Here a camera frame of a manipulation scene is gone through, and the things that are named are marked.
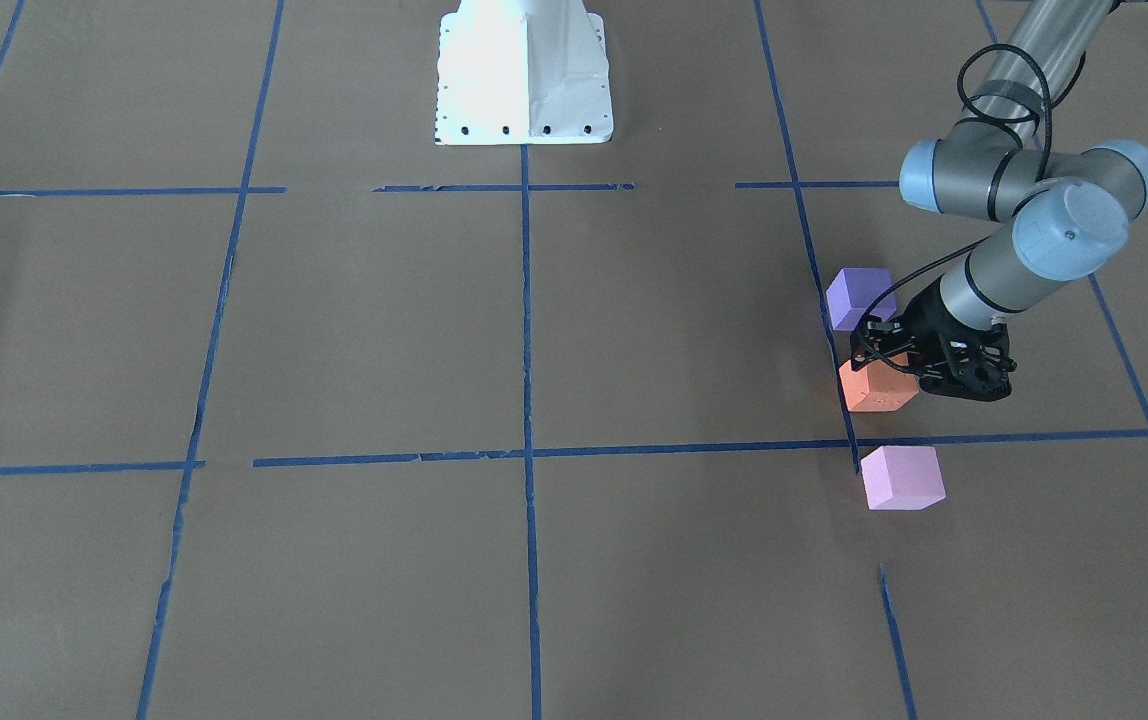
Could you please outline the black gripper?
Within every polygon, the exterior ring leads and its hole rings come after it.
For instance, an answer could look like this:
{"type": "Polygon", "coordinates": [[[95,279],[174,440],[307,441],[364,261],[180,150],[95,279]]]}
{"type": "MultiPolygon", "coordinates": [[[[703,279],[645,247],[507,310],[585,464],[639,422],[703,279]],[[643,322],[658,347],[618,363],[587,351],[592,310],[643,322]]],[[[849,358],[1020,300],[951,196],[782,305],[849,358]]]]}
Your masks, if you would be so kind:
{"type": "Polygon", "coordinates": [[[986,331],[1004,324],[1004,313],[978,297],[965,274],[941,274],[920,291],[898,322],[862,318],[850,332],[850,369],[853,372],[879,363],[917,384],[934,381],[929,355],[917,351],[934,331],[953,327],[986,331]]]}

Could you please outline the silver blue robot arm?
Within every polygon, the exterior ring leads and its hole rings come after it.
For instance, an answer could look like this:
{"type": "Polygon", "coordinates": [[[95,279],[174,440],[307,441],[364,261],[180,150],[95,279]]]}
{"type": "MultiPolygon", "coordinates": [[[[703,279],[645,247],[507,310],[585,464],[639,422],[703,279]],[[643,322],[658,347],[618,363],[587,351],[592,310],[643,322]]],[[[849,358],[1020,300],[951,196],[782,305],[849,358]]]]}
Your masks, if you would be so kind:
{"type": "Polygon", "coordinates": [[[972,90],[948,136],[912,147],[900,196],[912,208],[994,222],[984,240],[936,260],[938,278],[900,313],[866,310],[850,334],[850,369],[881,364],[931,395],[993,402],[1010,395],[1008,325],[1069,282],[1097,272],[1148,208],[1148,147],[1132,140],[1053,149],[1053,114],[1083,72],[1114,1],[1034,1],[972,90]]]}

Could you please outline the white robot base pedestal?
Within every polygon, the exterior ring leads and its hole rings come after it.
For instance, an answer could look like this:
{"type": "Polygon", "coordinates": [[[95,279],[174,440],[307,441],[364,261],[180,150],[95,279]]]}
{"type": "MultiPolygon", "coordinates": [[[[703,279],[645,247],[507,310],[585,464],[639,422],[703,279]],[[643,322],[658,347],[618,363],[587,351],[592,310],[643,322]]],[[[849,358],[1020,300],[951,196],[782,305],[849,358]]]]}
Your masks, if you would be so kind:
{"type": "Polygon", "coordinates": [[[437,145],[614,137],[606,28],[583,1],[461,1],[437,37],[437,145]]]}

